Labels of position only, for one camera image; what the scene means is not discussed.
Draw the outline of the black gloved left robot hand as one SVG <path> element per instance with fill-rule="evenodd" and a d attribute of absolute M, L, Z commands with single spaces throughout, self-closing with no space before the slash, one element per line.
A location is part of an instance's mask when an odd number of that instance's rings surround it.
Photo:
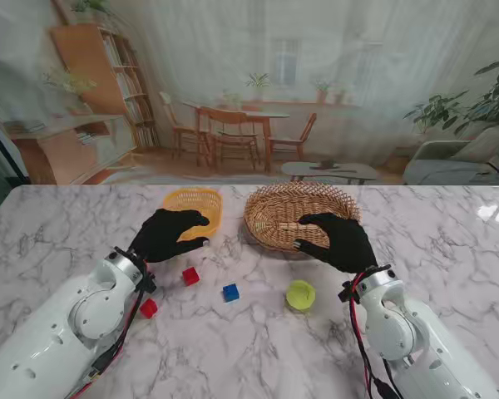
<path fill-rule="evenodd" d="M 209 241 L 206 237 L 183 241 L 179 238 L 187 230 L 209 223 L 197 210 L 158 209 L 142 224 L 128 250 L 147 263 L 163 262 L 203 247 Z"/>

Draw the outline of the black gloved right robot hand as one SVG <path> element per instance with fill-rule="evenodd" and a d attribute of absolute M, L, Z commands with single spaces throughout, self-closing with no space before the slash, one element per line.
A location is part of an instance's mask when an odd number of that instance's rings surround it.
<path fill-rule="evenodd" d="M 298 223 L 316 225 L 329 238 L 327 249 L 304 239 L 296 239 L 294 247 L 298 251 L 344 273 L 362 273 L 378 266 L 368 236 L 356 219 L 342 219 L 331 213 L 306 214 Z"/>

